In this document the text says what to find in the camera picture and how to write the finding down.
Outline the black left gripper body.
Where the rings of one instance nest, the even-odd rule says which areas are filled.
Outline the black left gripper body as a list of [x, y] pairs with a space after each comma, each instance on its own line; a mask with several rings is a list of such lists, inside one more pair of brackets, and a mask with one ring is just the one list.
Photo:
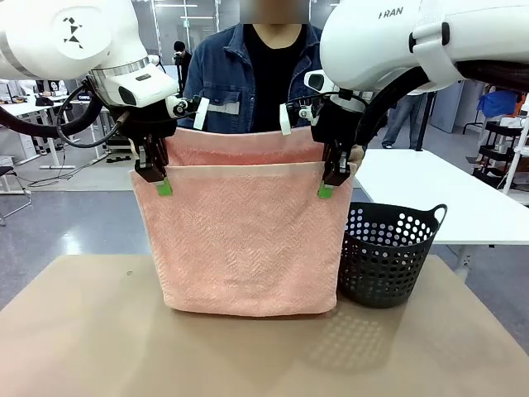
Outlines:
[[164, 100], [143, 108], [111, 106], [108, 110], [115, 122], [124, 112], [129, 112], [128, 118], [118, 128], [118, 133], [132, 140], [149, 134], [172, 136], [177, 127], [177, 119], [169, 115]]

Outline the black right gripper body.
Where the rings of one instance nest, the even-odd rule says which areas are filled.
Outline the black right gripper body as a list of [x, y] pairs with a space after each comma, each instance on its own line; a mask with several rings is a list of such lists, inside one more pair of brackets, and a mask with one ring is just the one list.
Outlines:
[[362, 112], [350, 112], [333, 102], [323, 103], [316, 124], [311, 126], [312, 139], [323, 144], [337, 141], [344, 146], [353, 146], [362, 116]]

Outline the person's left hand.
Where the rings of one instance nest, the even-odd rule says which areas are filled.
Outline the person's left hand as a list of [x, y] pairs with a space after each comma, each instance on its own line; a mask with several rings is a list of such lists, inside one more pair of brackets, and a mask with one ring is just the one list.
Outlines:
[[355, 166], [358, 170], [361, 167], [362, 161], [365, 158], [365, 149], [363, 146], [354, 145], [351, 148], [348, 162]]

